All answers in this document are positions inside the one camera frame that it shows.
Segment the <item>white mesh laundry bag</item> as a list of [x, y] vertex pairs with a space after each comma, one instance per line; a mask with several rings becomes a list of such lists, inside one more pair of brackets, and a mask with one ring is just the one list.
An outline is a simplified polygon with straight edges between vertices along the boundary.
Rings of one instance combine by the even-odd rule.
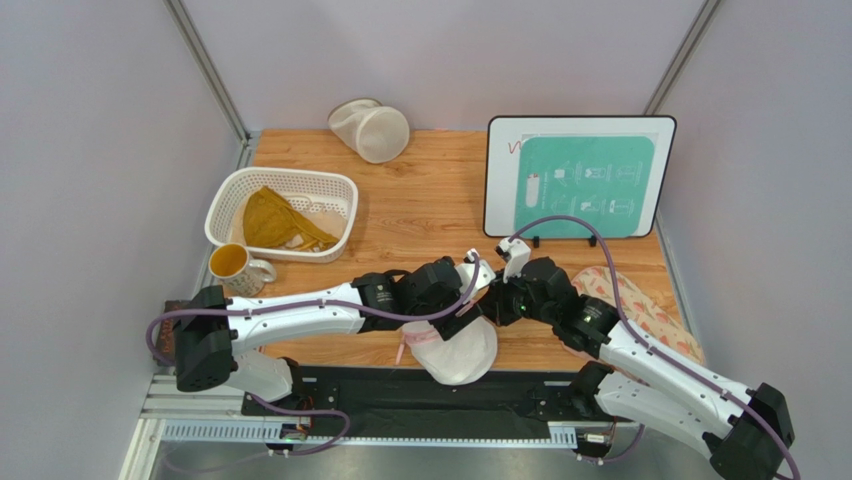
[[436, 382], [459, 386], [479, 380], [491, 369], [498, 354], [498, 335], [482, 316], [449, 340], [428, 322], [409, 322], [402, 327], [397, 363], [405, 348]]

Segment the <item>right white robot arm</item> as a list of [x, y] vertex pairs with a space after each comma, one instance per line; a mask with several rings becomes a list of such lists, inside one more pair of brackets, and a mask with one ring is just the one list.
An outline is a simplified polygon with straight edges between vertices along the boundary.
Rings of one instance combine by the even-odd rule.
[[784, 395], [750, 388], [697, 365], [653, 338], [612, 303], [580, 294], [549, 258], [499, 274], [477, 302], [498, 326], [542, 322], [590, 356], [569, 386], [578, 406], [635, 421], [687, 445], [723, 479], [779, 479], [795, 440]]

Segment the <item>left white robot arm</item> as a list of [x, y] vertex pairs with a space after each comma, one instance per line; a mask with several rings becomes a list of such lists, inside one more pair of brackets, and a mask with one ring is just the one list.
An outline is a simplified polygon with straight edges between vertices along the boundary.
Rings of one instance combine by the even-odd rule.
[[177, 388], [184, 393], [229, 384], [272, 401], [288, 396], [286, 361], [258, 349], [328, 334], [396, 331], [427, 323], [451, 338], [472, 322], [470, 304], [495, 278], [475, 251], [462, 263], [442, 257], [413, 272], [368, 273], [317, 292], [274, 298], [228, 297], [220, 286], [201, 289], [173, 326]]

